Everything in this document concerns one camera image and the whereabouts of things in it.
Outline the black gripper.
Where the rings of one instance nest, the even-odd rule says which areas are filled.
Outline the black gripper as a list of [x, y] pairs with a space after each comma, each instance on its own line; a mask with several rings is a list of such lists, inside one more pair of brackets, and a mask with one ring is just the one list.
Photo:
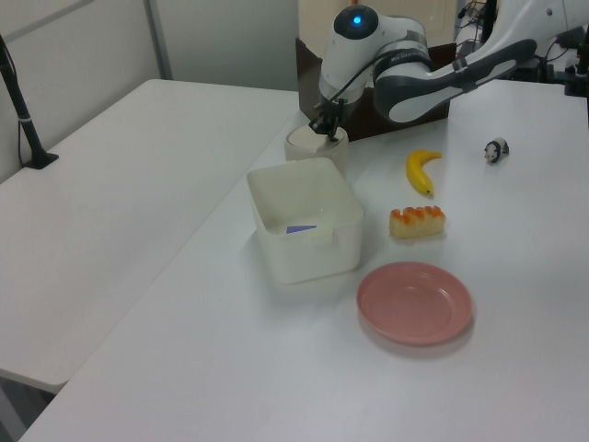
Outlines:
[[337, 135], [337, 131], [344, 120], [345, 106], [345, 99], [321, 100], [314, 107], [314, 110], [317, 112], [317, 118], [310, 121], [308, 127], [315, 134], [327, 134], [331, 142], [339, 141], [340, 138]]

